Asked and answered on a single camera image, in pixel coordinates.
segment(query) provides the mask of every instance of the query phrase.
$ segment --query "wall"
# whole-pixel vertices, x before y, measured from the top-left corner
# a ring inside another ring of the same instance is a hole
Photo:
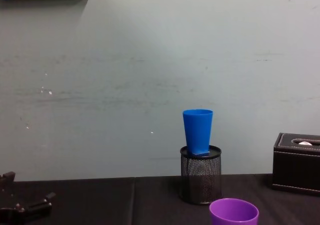
[[[182,111],[215,111],[222,172],[319,134],[319,0],[0,2],[1,173],[178,175]]]

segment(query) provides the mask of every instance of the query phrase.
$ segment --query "dark tabletop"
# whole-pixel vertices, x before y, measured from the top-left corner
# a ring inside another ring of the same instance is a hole
[[[223,175],[225,198],[255,204],[259,225],[320,225],[320,197],[272,190],[271,175]],[[178,196],[180,177],[17,182],[25,200],[57,194],[50,217],[30,225],[210,225],[209,207]]]

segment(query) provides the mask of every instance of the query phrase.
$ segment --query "plastic cup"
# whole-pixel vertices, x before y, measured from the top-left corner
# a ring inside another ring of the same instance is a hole
[[[213,111],[206,109],[191,109],[183,112],[184,131],[188,152],[195,155],[209,152],[213,115]]]
[[[212,225],[258,225],[259,210],[250,202],[223,198],[211,203]]]

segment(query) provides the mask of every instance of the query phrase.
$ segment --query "blue plastic cup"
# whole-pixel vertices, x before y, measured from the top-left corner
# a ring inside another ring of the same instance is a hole
[[[209,152],[213,115],[213,111],[206,109],[191,109],[183,112],[184,131],[188,152],[195,155]]]

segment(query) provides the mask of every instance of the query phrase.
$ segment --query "black leather tissue box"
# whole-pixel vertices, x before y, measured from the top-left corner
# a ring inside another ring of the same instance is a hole
[[[279,134],[273,148],[272,188],[320,195],[320,136]]]

